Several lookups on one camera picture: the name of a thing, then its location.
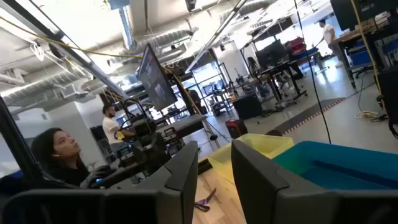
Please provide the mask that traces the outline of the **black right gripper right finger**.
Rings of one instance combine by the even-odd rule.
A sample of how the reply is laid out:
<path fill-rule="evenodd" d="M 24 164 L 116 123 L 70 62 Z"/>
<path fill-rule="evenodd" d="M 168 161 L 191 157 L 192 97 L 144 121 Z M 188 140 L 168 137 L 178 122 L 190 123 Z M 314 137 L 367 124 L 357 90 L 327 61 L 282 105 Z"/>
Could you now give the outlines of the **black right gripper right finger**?
<path fill-rule="evenodd" d="M 247 224 L 398 224 L 398 190 L 324 189 L 238 140 L 231 162 Z"/>

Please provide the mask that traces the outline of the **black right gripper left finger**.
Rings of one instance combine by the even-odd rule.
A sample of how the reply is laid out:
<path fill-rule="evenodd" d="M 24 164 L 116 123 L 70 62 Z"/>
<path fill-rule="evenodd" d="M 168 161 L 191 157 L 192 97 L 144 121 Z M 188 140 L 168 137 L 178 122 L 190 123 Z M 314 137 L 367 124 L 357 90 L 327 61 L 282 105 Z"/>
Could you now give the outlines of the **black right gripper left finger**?
<path fill-rule="evenodd" d="M 13 196 L 2 224 L 191 224 L 198 144 L 191 141 L 130 189 L 37 189 Z"/>

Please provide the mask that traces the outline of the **iridescent blue fork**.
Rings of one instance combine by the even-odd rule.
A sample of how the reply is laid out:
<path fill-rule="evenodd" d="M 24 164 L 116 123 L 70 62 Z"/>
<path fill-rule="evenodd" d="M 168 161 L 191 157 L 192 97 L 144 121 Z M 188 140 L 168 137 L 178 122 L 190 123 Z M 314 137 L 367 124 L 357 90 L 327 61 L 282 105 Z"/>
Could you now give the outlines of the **iridescent blue fork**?
<path fill-rule="evenodd" d="M 208 212 L 210 210 L 210 207 L 207 204 L 214 197 L 215 193 L 216 193 L 216 188 L 214 188 L 211 191 L 211 193 L 209 194 L 209 196 L 207 196 L 207 198 L 195 202 L 194 203 L 195 208 L 201 210 L 202 212 Z"/>

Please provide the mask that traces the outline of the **yellow plastic bin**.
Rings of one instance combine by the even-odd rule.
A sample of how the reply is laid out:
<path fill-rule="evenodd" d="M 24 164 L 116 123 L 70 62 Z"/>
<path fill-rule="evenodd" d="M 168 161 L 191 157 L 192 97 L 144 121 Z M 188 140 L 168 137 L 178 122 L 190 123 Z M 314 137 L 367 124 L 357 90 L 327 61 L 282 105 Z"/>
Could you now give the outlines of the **yellow plastic bin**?
<path fill-rule="evenodd" d="M 263 134 L 244 134 L 237 140 L 247 144 L 262 155 L 273 159 L 294 145 L 293 139 L 283 136 L 270 136 Z M 208 161 L 214 170 L 226 180 L 234 183 L 233 168 L 231 163 L 231 143 L 212 152 Z"/>

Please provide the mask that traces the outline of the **red and black case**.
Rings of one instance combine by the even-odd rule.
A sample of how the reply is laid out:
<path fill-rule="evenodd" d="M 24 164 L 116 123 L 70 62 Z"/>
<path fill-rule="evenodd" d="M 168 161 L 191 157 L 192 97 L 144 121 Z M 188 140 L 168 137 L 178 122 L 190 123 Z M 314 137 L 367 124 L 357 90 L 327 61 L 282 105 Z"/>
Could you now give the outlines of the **red and black case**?
<path fill-rule="evenodd" d="M 241 119 L 226 121 L 225 125 L 232 139 L 236 139 L 248 133 L 248 129 Z"/>

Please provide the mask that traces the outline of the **blue plastic bin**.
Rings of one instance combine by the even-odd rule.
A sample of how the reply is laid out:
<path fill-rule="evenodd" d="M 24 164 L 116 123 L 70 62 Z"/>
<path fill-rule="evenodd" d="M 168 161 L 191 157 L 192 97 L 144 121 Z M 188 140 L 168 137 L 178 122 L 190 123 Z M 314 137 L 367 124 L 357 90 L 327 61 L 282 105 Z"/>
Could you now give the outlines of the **blue plastic bin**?
<path fill-rule="evenodd" d="M 398 154 L 304 141 L 273 161 L 324 189 L 398 190 Z"/>

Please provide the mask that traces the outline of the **person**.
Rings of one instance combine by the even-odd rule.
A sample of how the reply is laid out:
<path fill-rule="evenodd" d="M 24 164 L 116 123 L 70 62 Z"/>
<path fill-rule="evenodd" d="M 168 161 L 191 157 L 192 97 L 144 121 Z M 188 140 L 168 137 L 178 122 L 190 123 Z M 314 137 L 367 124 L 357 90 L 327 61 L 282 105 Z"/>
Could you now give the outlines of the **person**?
<path fill-rule="evenodd" d="M 258 67 L 256 61 L 254 60 L 254 58 L 248 57 L 247 61 L 248 61 L 249 71 L 251 72 L 251 74 L 257 75 L 259 73 L 259 67 Z"/>
<path fill-rule="evenodd" d="M 336 47 L 332 44 L 332 42 L 336 39 L 335 36 L 335 30 L 332 25 L 327 24 L 326 20 L 321 19 L 319 20 L 319 26 L 323 29 L 323 37 L 319 41 L 317 45 L 325 41 L 328 44 L 328 47 L 332 50 L 333 54 L 337 56 L 338 58 L 338 63 L 335 65 L 336 68 L 340 67 L 343 65 L 341 56 L 339 55 Z"/>
<path fill-rule="evenodd" d="M 115 134 L 118 131 L 120 131 L 124 137 L 133 137 L 135 134 L 133 132 L 126 131 L 125 129 L 121 129 L 119 123 L 114 118 L 116 112 L 114 107 L 110 104 L 105 104 L 102 112 L 104 114 L 102 127 L 111 150 L 113 152 L 118 152 L 121 149 L 131 149 L 131 146 L 128 143 L 115 138 Z"/>
<path fill-rule="evenodd" d="M 80 157 L 80 145 L 60 128 L 50 128 L 36 136 L 30 150 L 51 177 L 84 189 L 116 172 L 109 165 L 90 172 Z"/>

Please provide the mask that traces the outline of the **grey desk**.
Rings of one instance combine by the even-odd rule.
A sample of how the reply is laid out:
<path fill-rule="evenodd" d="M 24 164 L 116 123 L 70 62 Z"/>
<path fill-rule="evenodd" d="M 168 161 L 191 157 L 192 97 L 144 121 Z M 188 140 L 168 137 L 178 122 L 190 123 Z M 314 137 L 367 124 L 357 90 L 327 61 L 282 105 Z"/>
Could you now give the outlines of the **grey desk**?
<path fill-rule="evenodd" d="M 168 124 L 162 128 L 156 129 L 156 132 L 161 133 L 165 136 L 165 130 L 169 128 L 174 128 L 179 137 L 183 138 L 185 136 L 194 133 L 195 131 L 201 130 L 204 128 L 203 122 L 206 120 L 207 116 L 202 114 L 194 114 L 191 116 L 187 116 L 179 121 L 176 121 L 172 124 Z"/>

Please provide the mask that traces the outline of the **black box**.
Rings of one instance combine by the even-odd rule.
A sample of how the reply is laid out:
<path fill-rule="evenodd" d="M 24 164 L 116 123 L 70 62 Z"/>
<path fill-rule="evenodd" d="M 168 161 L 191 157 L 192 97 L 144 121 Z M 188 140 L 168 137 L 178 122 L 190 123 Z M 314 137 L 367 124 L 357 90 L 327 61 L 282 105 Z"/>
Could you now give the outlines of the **black box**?
<path fill-rule="evenodd" d="M 257 95 L 254 93 L 238 97 L 233 102 L 233 106 L 239 119 L 242 120 L 260 116 L 262 114 L 262 105 Z"/>

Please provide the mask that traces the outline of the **black monitor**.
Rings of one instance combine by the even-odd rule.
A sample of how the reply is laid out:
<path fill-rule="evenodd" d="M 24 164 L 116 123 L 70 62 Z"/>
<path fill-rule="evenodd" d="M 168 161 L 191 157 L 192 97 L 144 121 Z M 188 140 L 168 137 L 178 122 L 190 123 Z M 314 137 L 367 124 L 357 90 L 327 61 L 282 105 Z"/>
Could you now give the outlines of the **black monitor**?
<path fill-rule="evenodd" d="M 142 83 L 157 111 L 177 101 L 169 79 L 161 67 L 150 44 L 146 44 L 142 61 L 137 72 L 137 79 Z"/>

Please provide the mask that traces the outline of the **black desk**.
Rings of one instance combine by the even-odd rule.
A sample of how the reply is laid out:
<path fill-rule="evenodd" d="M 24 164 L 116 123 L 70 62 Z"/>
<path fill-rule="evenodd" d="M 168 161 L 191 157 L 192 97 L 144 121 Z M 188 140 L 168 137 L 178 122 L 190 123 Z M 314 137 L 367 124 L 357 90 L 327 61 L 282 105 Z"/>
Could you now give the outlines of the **black desk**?
<path fill-rule="evenodd" d="M 283 75 L 284 72 L 287 72 L 287 81 L 286 83 L 293 84 L 294 93 L 291 96 L 285 96 L 285 93 L 281 90 L 281 87 L 277 86 L 276 76 Z M 271 92 L 276 99 L 276 105 L 281 106 L 282 104 L 291 105 L 297 104 L 297 100 L 301 96 L 308 96 L 307 90 L 303 89 L 303 86 L 299 88 L 296 80 L 294 79 L 293 73 L 290 69 L 290 64 L 288 62 L 279 63 L 276 66 L 270 66 L 265 70 L 260 70 L 257 74 L 258 79 L 265 80 L 266 83 L 271 87 Z"/>

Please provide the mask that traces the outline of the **wooden desk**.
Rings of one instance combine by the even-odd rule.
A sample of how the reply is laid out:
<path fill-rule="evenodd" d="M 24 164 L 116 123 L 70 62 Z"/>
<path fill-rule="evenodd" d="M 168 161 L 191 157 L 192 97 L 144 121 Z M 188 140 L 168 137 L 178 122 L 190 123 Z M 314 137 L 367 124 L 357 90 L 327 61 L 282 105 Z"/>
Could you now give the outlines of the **wooden desk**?
<path fill-rule="evenodd" d="M 398 26 L 394 27 L 389 21 L 384 21 L 380 24 L 366 24 L 363 31 L 369 50 L 358 29 L 333 41 L 353 88 L 356 88 L 355 79 L 371 70 L 373 64 L 379 72 L 392 67 L 396 61 L 392 54 L 398 51 Z"/>

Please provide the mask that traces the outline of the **black frame post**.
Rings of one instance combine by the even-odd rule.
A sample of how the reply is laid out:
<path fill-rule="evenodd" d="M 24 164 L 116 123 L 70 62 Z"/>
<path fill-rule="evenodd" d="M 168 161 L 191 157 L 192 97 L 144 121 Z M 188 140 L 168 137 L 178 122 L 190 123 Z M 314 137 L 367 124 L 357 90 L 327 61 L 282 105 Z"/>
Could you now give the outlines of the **black frame post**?
<path fill-rule="evenodd" d="M 7 106 L 0 96 L 0 133 L 27 181 L 41 187 L 44 178 Z"/>

